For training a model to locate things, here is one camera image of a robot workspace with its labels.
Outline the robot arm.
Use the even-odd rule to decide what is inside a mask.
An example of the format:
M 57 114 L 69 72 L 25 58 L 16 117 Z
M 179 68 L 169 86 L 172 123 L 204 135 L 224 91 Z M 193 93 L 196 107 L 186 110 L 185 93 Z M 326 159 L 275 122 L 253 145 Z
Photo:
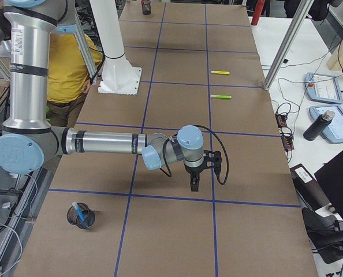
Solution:
M 5 1 L 12 25 L 10 115 L 0 137 L 0 167 L 26 174 L 57 155 L 108 152 L 141 155 L 149 170 L 183 161 L 191 176 L 191 190 L 199 188 L 206 168 L 203 136 L 195 125 L 182 127 L 173 137 L 160 133 L 88 133 L 53 127 L 46 121 L 50 35 L 73 21 L 72 1 Z

